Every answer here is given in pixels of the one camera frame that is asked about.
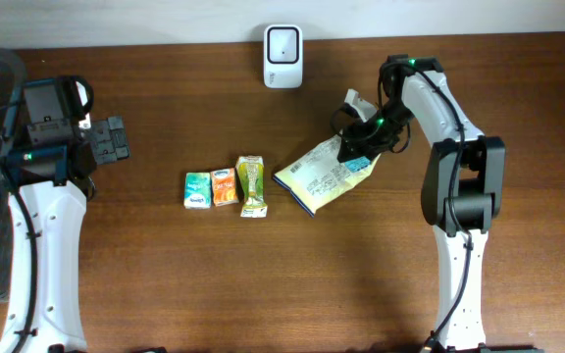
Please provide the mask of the green yellow snack packet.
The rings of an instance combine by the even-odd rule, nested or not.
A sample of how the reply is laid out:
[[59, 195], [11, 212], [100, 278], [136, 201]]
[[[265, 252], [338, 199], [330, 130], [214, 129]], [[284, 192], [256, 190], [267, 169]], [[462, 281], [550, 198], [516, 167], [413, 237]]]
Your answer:
[[264, 200], [263, 158], [261, 156], [240, 156], [235, 168], [244, 196], [240, 215], [243, 218], [265, 218], [268, 205]]

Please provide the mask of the orange tissue pack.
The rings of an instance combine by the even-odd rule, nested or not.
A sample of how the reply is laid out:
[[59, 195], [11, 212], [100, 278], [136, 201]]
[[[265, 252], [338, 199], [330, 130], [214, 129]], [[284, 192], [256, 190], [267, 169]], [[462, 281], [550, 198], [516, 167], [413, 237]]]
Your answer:
[[225, 206], [238, 202], [234, 168], [216, 170], [210, 173], [215, 206]]

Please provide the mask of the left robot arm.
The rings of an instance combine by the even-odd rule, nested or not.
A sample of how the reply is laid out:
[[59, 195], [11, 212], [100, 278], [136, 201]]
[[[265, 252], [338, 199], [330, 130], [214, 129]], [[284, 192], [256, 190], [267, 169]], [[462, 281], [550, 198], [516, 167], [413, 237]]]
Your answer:
[[84, 352], [79, 243], [100, 165], [129, 158], [120, 116], [92, 122], [82, 76], [22, 86], [29, 121], [0, 159], [13, 228], [12, 274], [0, 352]]

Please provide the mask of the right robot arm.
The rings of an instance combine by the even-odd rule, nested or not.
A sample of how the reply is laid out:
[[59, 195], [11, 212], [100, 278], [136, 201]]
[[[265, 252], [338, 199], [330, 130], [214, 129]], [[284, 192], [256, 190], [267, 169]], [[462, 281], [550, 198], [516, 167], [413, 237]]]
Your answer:
[[391, 55], [379, 68], [378, 109], [363, 118], [350, 103], [341, 112], [353, 123], [336, 128], [337, 159], [374, 161], [406, 149], [402, 133], [417, 121], [431, 154], [421, 208], [433, 228], [439, 264], [437, 321], [424, 352], [480, 352], [486, 336], [481, 317], [482, 266], [488, 232], [502, 200], [505, 144], [468, 119], [450, 92], [435, 57]]

